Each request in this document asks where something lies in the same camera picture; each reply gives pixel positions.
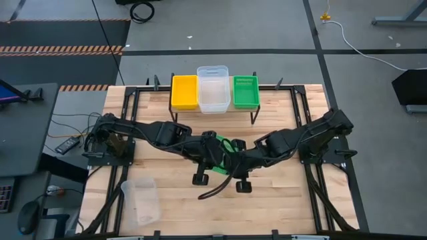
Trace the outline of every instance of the green basket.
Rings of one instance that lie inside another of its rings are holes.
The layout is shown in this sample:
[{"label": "green basket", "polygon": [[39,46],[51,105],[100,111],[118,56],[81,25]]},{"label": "green basket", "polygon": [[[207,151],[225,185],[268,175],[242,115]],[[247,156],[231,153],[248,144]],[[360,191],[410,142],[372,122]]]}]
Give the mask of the green basket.
[{"label": "green basket", "polygon": [[255,109],[260,105],[257,76],[234,76],[233,103],[236,109]]}]

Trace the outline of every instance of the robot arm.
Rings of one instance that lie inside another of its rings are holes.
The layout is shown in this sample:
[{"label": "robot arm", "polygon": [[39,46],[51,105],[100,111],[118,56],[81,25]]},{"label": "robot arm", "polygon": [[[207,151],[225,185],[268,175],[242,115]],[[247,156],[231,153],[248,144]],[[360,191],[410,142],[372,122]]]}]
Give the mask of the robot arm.
[{"label": "robot arm", "polygon": [[92,149],[95,149],[93,146],[106,144],[107,151],[120,158],[126,154],[127,149],[127,141],[120,136],[143,139],[157,149],[181,155],[197,163],[197,173],[193,176],[194,185],[207,185],[209,176],[204,171],[218,167],[228,173],[228,182],[231,178],[242,180],[236,184],[238,192],[250,193],[252,188],[246,181],[249,171],[271,167],[291,158],[297,150],[321,158],[328,150],[328,142],[332,138],[348,135],[352,128],[352,123],[341,110],[331,109],[323,117],[296,129],[273,131],[256,140],[254,148],[246,149],[245,141],[220,140],[214,131],[193,136],[190,127],[179,123],[138,123],[118,119],[108,113],[95,124],[85,142],[85,151],[89,151],[90,144]]}]

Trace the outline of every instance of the yellow bin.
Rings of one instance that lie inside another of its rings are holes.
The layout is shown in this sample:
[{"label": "yellow bin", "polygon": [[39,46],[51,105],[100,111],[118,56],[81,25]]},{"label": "yellow bin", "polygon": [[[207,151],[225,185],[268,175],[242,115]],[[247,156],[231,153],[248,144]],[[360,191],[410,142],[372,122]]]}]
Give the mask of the yellow bin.
[{"label": "yellow bin", "polygon": [[177,110],[193,110],[198,101],[197,75],[176,75],[172,79],[171,105]]}]

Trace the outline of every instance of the green object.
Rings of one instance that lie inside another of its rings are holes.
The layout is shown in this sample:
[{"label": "green object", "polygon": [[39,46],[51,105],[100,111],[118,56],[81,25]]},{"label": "green object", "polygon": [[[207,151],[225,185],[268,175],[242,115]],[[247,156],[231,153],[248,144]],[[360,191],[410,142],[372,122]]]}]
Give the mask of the green object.
[{"label": "green object", "polygon": [[260,105],[257,76],[234,76],[233,103],[236,109],[255,109]]},{"label": "green object", "polygon": [[[220,141],[222,141],[222,139],[224,139],[224,137],[219,136],[219,135],[217,135],[217,136],[216,136],[216,138],[217,138],[218,140],[220,140]],[[232,147],[228,142],[224,142],[224,146],[226,146],[226,149],[227,149],[228,151],[233,151],[233,147]],[[221,166],[222,168],[224,168],[224,162],[222,162],[222,163],[220,164],[220,166]],[[219,168],[219,167],[213,167],[213,168],[212,168],[212,171],[215,171],[215,172],[217,172],[217,173],[221,173],[221,174],[224,174],[224,175],[228,175],[228,171],[227,171],[227,170],[225,170],[225,169],[222,169],[222,168]]]}]

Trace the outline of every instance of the concrete floor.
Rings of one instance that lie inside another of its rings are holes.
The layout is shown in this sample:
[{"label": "concrete floor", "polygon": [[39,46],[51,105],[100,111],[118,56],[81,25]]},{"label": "concrete floor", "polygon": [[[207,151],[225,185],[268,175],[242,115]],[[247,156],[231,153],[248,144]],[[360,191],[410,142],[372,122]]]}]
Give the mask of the concrete floor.
[{"label": "concrete floor", "polygon": [[[6,21],[18,0],[0,3]],[[345,27],[346,37],[359,49],[426,48],[425,28],[374,27],[375,16],[403,15],[413,1],[330,0],[330,15]],[[103,19],[128,18],[127,7],[114,0],[95,0]],[[163,0],[153,3],[149,23],[131,24],[127,51],[191,49],[314,49],[306,12],[298,0]],[[326,0],[310,0],[323,49],[349,49],[336,25],[319,19]],[[90,0],[27,0],[18,19],[95,19]],[[379,55],[405,68],[427,67],[427,55]],[[327,55],[326,64],[338,106],[355,125],[348,137],[356,176],[371,232],[427,235],[427,169],[424,148],[427,118],[407,115],[399,106],[391,82],[401,74],[387,65],[359,55]],[[201,65],[227,65],[230,74],[257,71],[261,83],[321,83],[316,55],[179,55],[122,57],[126,84],[144,84],[159,76],[169,82],[171,72],[194,74]],[[60,93],[56,113],[101,112],[105,92]],[[55,118],[83,130],[86,117]],[[50,134],[74,134],[51,125]],[[48,139],[55,147],[61,140]],[[78,155],[79,151],[69,155]]]}]

